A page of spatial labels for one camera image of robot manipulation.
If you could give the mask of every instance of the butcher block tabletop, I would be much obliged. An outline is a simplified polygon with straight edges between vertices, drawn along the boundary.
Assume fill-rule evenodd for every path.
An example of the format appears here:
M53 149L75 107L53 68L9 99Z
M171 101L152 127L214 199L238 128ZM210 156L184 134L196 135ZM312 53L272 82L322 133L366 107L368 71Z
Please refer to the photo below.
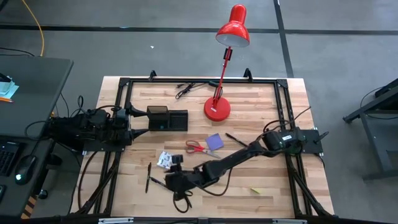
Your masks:
M104 77L97 107L114 104L119 79L120 77ZM289 78L287 81L294 115L297 116L309 107L304 80ZM231 104L231 114L222 122L214 122L207 119L203 113L203 105L209 97L213 96L215 88L202 85L176 100L175 95L181 90L181 88L176 88L177 84L134 83L131 103L135 108L146 111L147 106L168 106L169 110L188 110L188 131L147 132L126 148L121 156L111 215L113 217L293 218L292 197L283 154L274 158L253 157L236 166L232 170L229 188L221 197L212 196L198 188L192 189L193 195L189 197L192 208L187 213L180 213L175 209L172 200L173 193L159 184L150 182L148 193L145 193L147 167L150 162L152 163L151 176L164 182L165 169L156 166L163 151L182 154L183 169L191 170L214 158L201 153L187 154L185 152L186 140L196 140L202 146L206 146L205 138L219 133L224 147L216 153L221 157L226 157L242 149L242 146L226 137L225 133L249 144L262 133L265 124L278 119L273 85L223 84L223 97ZM122 105L125 94L126 90L122 97ZM282 90L280 94L285 109ZM147 128L148 118L146 116L131 118L131 125L134 129ZM301 129L313 128L311 111L308 110L297 118L296 125ZM91 153L84 157L81 172ZM88 200L98 185L103 157L103 152L97 153L87 168L81 185L82 204ZM325 171L320 158L303 154L302 159L308 188L325 210L333 213ZM227 179L228 174L206 189L221 193L226 187ZM303 196L298 185L297 189L300 208L305 211ZM101 211L105 207L107 194L108 188L104 191ZM177 202L177 206L181 210L187 207L184 200ZM76 210L78 210L77 187L71 212Z

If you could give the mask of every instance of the gray carpet floor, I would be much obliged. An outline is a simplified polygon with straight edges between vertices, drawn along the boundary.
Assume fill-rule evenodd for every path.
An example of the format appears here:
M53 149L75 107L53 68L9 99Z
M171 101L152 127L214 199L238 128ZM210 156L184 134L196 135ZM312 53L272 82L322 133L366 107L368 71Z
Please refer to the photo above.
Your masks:
M397 30L393 0L280 0L286 29ZM219 28L231 6L248 9L252 29L278 29L273 0L35 0L28 1L45 25ZM34 24L20 1L0 12L2 24ZM75 65L63 94L71 110L77 96L96 104L105 75L217 76L224 47L212 32L45 31L45 56L70 58ZM398 179L364 182L379 167L359 120L342 117L359 108L370 90L398 77L397 35L286 35L295 78L304 78L312 113L323 140L326 176L335 213L344 218L396 223ZM35 30L1 30L0 46L39 54ZM246 67L255 77L287 77L279 34L251 34L249 47L234 50L226 76L240 77ZM61 115L66 109L58 102ZM34 217L68 212L79 167L69 152L45 183L50 196L40 200Z

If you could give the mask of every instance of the yellow cable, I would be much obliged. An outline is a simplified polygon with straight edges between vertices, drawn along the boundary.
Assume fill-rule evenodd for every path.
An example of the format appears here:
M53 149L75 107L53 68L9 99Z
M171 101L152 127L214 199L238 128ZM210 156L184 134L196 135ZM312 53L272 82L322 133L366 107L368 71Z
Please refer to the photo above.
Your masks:
M42 28L41 28L39 22L37 21L35 15L33 14L32 10L30 10L30 7L26 4L25 0L22 0L22 2L24 3L24 5L26 6L27 10L32 15L33 19L36 21L37 26L39 27L40 35L42 36L42 52L40 53L40 57L43 57L43 53L44 53L44 35L43 35Z

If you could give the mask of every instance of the sticky note pad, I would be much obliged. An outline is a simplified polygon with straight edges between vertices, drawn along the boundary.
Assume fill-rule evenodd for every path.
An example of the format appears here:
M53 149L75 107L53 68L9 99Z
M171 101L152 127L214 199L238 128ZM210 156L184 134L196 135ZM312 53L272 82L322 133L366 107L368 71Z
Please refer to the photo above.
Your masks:
M211 151L214 151L224 146L224 142L223 140L221 140L220 135L218 133L210 137L207 137L206 143Z

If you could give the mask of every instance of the yellow object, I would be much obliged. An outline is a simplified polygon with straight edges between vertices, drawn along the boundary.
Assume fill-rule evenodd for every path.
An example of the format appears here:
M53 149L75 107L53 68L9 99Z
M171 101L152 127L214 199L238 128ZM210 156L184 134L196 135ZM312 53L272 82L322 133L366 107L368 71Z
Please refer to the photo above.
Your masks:
M42 51L40 53L40 57L43 57L43 54L44 54L44 35L43 35L42 27L40 26L39 22L37 21L37 19L36 19L35 15L33 14L32 10L30 10L30 7L26 4L25 0L22 0L22 2L24 3L24 5L26 6L27 10L32 15L32 17L35 20L37 26L39 27L40 35L42 36Z
M250 190L254 191L254 192L257 193L257 194L261 194L261 192L260 192L258 189L250 188Z

